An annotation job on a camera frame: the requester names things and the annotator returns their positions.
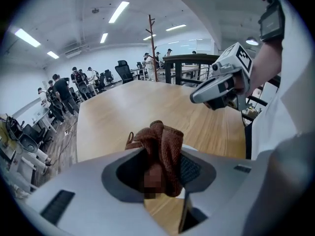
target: fluorescent light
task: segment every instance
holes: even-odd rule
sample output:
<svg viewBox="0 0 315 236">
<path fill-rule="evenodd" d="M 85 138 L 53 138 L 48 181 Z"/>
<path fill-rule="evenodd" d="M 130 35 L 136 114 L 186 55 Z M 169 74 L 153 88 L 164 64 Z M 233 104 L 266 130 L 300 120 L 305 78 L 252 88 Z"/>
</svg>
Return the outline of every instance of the fluorescent light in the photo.
<svg viewBox="0 0 315 236">
<path fill-rule="evenodd" d="M 148 37 L 144 38 L 143 40 L 148 40 L 150 38 L 151 38 L 151 36 L 148 36 Z"/>
<path fill-rule="evenodd" d="M 166 29 L 166 31 L 175 30 L 175 29 L 178 29 L 178 28 L 181 28 L 181 27 L 185 27 L 185 26 L 186 26 L 186 25 L 175 26 L 175 27 Z"/>
<path fill-rule="evenodd" d="M 258 41 L 254 38 L 254 37 L 249 37 L 247 40 L 246 40 L 246 43 L 248 43 L 249 45 L 258 45 Z"/>
<path fill-rule="evenodd" d="M 102 39 L 100 40 L 100 43 L 104 43 L 105 42 L 105 39 L 107 37 L 108 33 L 104 33 L 103 36 L 102 36 Z"/>
<path fill-rule="evenodd" d="M 113 16 L 111 17 L 111 19 L 109 20 L 109 23 L 112 24 L 114 23 L 117 18 L 119 17 L 119 15 L 122 13 L 122 11 L 128 6 L 129 2 L 122 2 L 118 8 L 116 9 L 116 11 L 114 12 Z"/>
<path fill-rule="evenodd" d="M 30 35 L 28 35 L 23 29 L 19 29 L 16 33 L 14 33 L 19 38 L 23 39 L 25 42 L 28 42 L 30 45 L 33 45 L 34 47 L 37 47 L 40 45 L 36 39 L 32 38 Z"/>
<path fill-rule="evenodd" d="M 53 57 L 54 59 L 58 59 L 59 58 L 59 56 L 58 55 L 56 55 L 56 54 L 54 54 L 53 52 L 48 52 L 47 53 L 49 56 L 51 56 L 51 57 Z"/>
</svg>

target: brown cloth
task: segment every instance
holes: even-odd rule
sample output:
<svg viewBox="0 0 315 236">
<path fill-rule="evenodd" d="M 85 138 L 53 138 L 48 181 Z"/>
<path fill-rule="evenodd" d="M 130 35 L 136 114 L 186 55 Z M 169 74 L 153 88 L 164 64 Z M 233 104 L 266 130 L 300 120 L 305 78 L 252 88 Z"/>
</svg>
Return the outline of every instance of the brown cloth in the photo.
<svg viewBox="0 0 315 236">
<path fill-rule="evenodd" d="M 180 155 L 184 134 L 165 126 L 156 120 L 150 128 L 140 130 L 135 137 L 129 134 L 126 149 L 141 148 L 148 153 L 149 169 L 144 174 L 144 193 L 165 193 L 176 197 L 182 185 L 177 176 L 180 174 Z"/>
</svg>

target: ceiling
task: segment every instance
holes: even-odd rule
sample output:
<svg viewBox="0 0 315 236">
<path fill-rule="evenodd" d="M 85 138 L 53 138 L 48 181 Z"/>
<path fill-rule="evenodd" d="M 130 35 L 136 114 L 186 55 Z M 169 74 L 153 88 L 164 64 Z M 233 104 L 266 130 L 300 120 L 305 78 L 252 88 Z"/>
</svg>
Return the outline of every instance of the ceiling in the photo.
<svg viewBox="0 0 315 236">
<path fill-rule="evenodd" d="M 122 1 L 130 2 L 114 24 L 108 21 Z M 265 9 L 261 0 L 213 0 L 218 15 L 222 42 L 244 42 L 248 36 L 259 38 L 260 15 Z M 108 45 L 149 44 L 143 38 L 149 35 L 148 14 L 156 19 L 155 39 L 163 39 L 181 32 L 206 30 L 198 17 L 181 0 L 29 0 L 18 11 L 8 30 L 1 55 L 20 60 L 24 64 L 44 67 L 54 59 L 52 51 L 60 58 L 76 48 L 93 50 Z M 172 26 L 187 26 L 165 31 Z M 13 27 L 23 28 L 41 45 L 29 45 L 10 32 Z M 103 33 L 108 32 L 104 44 Z"/>
</svg>

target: black hair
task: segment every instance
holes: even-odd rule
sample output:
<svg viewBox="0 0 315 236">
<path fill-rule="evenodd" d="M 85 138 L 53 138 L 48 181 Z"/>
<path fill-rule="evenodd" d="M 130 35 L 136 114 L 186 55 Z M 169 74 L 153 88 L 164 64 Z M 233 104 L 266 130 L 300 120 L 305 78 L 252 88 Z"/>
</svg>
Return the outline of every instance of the black hair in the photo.
<svg viewBox="0 0 315 236">
<path fill-rule="evenodd" d="M 58 75 L 57 74 L 54 74 L 53 75 L 53 80 L 55 81 L 55 80 L 57 80 L 58 79 Z"/>
</svg>

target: brown towel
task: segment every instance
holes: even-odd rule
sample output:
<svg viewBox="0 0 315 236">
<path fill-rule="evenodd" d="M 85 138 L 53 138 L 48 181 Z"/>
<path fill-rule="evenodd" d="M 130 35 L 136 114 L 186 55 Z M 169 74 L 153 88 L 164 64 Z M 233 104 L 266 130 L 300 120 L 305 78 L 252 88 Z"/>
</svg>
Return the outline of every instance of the brown towel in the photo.
<svg viewBox="0 0 315 236">
<path fill-rule="evenodd" d="M 144 147 L 148 153 L 149 169 L 144 174 L 144 193 L 165 193 L 176 197 L 182 186 L 177 176 L 180 173 L 180 154 L 184 134 L 156 120 L 150 128 L 140 130 L 135 137 L 129 134 L 126 149 Z"/>
</svg>

